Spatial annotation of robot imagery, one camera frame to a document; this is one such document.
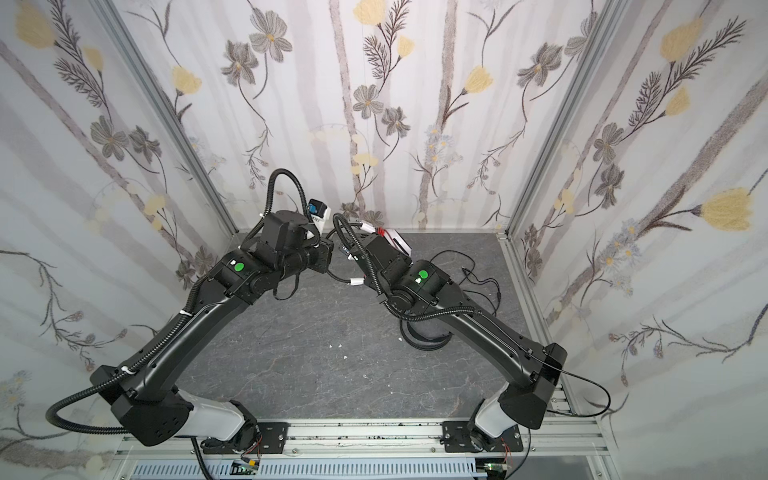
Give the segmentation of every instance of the robotic arm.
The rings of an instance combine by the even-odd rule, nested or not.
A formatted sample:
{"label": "robotic arm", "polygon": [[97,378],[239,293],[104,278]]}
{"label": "robotic arm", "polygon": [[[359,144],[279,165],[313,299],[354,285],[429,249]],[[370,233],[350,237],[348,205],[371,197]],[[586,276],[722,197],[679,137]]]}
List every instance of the robotic arm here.
{"label": "robotic arm", "polygon": [[[304,214],[271,212],[271,192],[280,174],[300,190]],[[100,366],[90,389],[55,403],[46,413],[53,425],[76,432],[131,434],[142,444],[177,437],[208,438],[204,447],[243,452],[260,438],[256,418],[239,402],[202,399],[176,387],[192,359],[233,318],[292,276],[307,269],[326,273],[333,242],[319,235],[316,222],[328,217],[317,200],[304,199],[287,170],[270,178],[263,219],[240,248],[226,254],[190,289],[187,305],[141,350],[119,366]],[[515,424],[537,429],[565,362],[556,343],[543,346],[515,332],[467,297],[451,278],[427,260],[412,263],[378,234],[358,238],[346,219],[333,217],[339,238],[365,274],[364,284],[394,316],[408,322],[442,321],[498,368],[508,384],[486,399],[470,422],[472,443],[485,449]],[[260,237],[255,233],[261,230]],[[69,422],[58,411],[100,394],[122,427],[99,428]]]}

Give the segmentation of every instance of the gray tabletop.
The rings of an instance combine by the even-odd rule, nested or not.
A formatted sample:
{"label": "gray tabletop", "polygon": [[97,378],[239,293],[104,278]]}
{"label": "gray tabletop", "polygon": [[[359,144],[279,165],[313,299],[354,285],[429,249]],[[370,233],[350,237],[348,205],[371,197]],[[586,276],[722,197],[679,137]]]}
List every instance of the gray tabletop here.
{"label": "gray tabletop", "polygon": [[[414,259],[446,249],[472,256],[481,279],[499,281],[498,318],[528,335],[495,235],[404,237]],[[461,266],[471,266],[455,253],[441,255],[435,264],[454,279],[463,278]],[[338,250],[332,271],[362,276]],[[293,287],[293,281],[284,283],[281,296]],[[462,287],[495,300],[491,284]],[[426,328],[442,330],[437,322]],[[397,320],[375,301],[372,290],[307,271],[293,298],[280,302],[265,294],[225,327],[178,385],[210,399],[240,400],[257,418],[435,418],[470,416],[504,382],[498,370],[458,338],[435,352],[418,351],[401,338]]]}

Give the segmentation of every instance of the wall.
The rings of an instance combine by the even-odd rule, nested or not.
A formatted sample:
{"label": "wall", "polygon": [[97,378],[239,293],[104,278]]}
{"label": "wall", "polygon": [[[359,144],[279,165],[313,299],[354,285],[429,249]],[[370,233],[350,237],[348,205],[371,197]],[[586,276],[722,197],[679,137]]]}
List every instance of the wall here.
{"label": "wall", "polygon": [[[120,437],[45,410],[141,348],[228,235],[87,3],[0,12],[0,476],[100,478]],[[100,398],[63,415],[117,424]]]}
{"label": "wall", "polygon": [[767,42],[765,2],[632,2],[514,232],[622,478],[768,467]]}
{"label": "wall", "polygon": [[429,229],[506,225],[602,6],[115,4],[240,227],[285,167],[349,217]]}

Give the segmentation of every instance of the gray marble surface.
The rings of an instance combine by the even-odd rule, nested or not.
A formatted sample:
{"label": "gray marble surface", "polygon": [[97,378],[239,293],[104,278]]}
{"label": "gray marble surface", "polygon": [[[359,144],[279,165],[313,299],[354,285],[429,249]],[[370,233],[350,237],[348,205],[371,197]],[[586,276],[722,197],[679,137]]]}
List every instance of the gray marble surface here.
{"label": "gray marble surface", "polygon": [[[528,334],[495,235],[404,237],[415,259],[445,249],[473,256],[478,276],[493,276],[501,284],[498,318]],[[461,266],[471,266],[454,253],[435,264],[454,279],[463,277]],[[361,276],[338,250],[332,271]],[[292,280],[284,283],[281,296],[293,287]],[[495,295],[491,285],[472,290]],[[397,320],[374,299],[367,287],[306,271],[292,299],[280,302],[266,294],[225,327],[178,385],[210,399],[240,400],[257,418],[287,419],[470,416],[482,398],[501,387],[498,370],[456,337],[435,352],[413,349],[400,339]],[[431,328],[437,332],[441,326]]]}

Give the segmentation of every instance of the wallpaper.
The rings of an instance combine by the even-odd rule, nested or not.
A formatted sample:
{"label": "wallpaper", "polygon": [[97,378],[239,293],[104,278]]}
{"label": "wallpaper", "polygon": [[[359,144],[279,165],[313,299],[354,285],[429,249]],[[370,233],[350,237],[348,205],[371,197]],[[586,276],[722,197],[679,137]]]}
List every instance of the wallpaper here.
{"label": "wallpaper", "polygon": [[[140,349],[229,236],[86,2],[0,5],[0,477],[100,478],[45,410]],[[95,397],[63,412],[117,425]]]}
{"label": "wallpaper", "polygon": [[767,42],[765,2],[630,3],[514,232],[622,478],[768,466]]}
{"label": "wallpaper", "polygon": [[114,3],[241,228],[275,167],[376,226],[506,227],[602,6]]}

